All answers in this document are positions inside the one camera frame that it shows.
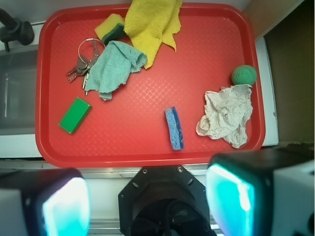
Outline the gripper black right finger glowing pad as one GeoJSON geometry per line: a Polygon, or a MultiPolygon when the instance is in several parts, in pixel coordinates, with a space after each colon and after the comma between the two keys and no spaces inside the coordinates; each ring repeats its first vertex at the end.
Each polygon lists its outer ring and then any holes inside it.
{"type": "Polygon", "coordinates": [[[214,155],[206,197],[225,236],[312,236],[315,155],[268,148],[214,155]]]}

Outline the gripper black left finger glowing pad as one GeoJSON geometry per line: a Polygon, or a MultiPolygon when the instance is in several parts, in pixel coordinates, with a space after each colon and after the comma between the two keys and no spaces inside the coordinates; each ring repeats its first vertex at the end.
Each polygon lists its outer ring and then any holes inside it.
{"type": "Polygon", "coordinates": [[[91,194],[77,169],[0,174],[2,236],[86,236],[91,194]]]}

